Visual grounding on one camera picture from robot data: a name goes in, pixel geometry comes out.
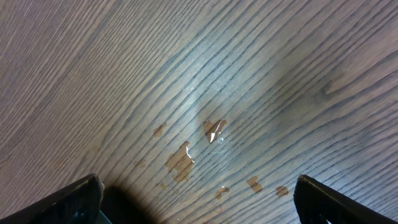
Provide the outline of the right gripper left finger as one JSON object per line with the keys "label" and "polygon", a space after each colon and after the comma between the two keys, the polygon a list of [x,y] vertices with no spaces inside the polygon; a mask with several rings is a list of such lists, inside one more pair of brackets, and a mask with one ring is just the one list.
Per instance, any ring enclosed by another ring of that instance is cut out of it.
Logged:
{"label": "right gripper left finger", "polygon": [[103,186],[99,177],[89,174],[1,219],[1,224],[94,223],[102,199]]}

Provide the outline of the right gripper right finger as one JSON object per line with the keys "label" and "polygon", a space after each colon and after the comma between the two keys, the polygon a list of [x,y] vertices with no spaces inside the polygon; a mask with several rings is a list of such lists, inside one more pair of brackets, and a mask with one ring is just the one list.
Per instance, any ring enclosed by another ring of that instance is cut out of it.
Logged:
{"label": "right gripper right finger", "polygon": [[307,175],[300,175],[294,204],[302,224],[397,224]]}

